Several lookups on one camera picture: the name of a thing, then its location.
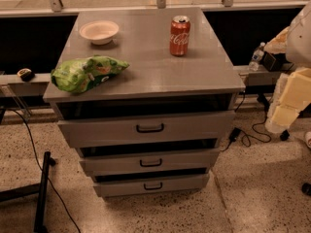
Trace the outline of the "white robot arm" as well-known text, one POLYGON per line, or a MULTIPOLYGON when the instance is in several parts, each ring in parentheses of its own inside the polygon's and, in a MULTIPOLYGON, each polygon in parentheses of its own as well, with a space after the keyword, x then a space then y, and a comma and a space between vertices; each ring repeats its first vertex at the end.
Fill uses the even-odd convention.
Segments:
POLYGON ((278 79, 265 128, 270 133, 282 133, 290 128, 311 104, 311 3, 308 3, 264 50, 283 53, 296 70, 278 79))

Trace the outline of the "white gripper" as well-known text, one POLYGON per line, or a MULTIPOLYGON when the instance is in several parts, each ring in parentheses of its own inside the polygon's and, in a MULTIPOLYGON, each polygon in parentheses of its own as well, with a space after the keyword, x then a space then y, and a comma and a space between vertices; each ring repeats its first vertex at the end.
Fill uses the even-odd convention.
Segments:
POLYGON ((299 68, 278 79, 269 106, 265 128, 282 133, 290 128, 299 114, 311 103, 311 69, 299 68))

